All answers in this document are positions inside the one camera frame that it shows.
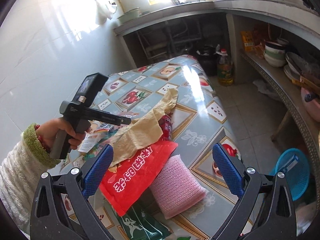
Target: pink sponge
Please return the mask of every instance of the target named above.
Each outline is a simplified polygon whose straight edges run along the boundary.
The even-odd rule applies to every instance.
[[[150,189],[166,219],[187,210],[207,194],[207,190],[184,165],[180,155],[167,161]]]

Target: red package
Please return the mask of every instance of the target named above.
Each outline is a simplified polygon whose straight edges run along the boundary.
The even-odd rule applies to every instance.
[[[106,172],[99,188],[119,216],[125,215],[151,185],[177,146],[175,142],[157,141]]]
[[[172,122],[170,116],[168,116],[167,114],[162,116],[158,123],[163,132],[159,141],[171,141]]]

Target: human arm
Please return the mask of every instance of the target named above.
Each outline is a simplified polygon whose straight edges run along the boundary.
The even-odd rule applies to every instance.
[[[60,162],[49,157],[38,136],[51,148],[59,129],[74,137],[69,140],[72,149],[84,139],[84,134],[76,134],[62,118],[52,119],[37,130],[32,124],[0,166],[0,198],[18,228],[26,233],[29,232],[31,206],[39,178]]]

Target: green bowl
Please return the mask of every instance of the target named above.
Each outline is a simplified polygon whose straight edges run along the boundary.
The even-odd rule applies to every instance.
[[[285,60],[285,54],[277,54],[277,53],[273,53],[270,52],[268,50],[265,49],[265,54],[267,54],[268,56],[274,58],[274,59],[279,59],[279,60]]]

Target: white cloth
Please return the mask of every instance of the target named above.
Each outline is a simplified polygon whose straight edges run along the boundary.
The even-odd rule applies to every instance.
[[[29,150],[23,134],[0,166],[0,198],[18,228],[27,234],[36,187],[47,169]]]

